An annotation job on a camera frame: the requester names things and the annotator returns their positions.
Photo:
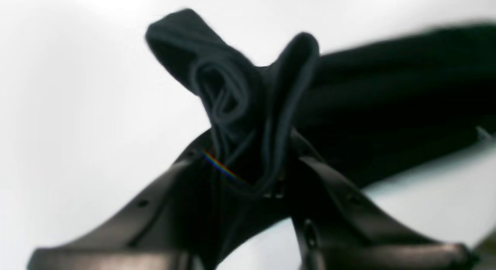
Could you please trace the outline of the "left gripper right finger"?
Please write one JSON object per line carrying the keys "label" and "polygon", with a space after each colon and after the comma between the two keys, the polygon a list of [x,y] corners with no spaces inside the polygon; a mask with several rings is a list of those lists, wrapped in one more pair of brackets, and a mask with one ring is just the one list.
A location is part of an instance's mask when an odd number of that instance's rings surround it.
{"label": "left gripper right finger", "polygon": [[329,166],[295,129],[284,199],[303,270],[471,270],[478,256],[405,226]]}

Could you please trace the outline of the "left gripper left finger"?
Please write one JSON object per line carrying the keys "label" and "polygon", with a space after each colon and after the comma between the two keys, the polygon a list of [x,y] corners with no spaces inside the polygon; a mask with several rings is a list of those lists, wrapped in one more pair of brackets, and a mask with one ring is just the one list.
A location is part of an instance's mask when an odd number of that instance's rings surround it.
{"label": "left gripper left finger", "polygon": [[208,218],[208,179],[195,139],[161,176],[112,218],[67,244],[36,249],[29,270],[204,270],[200,224]]}

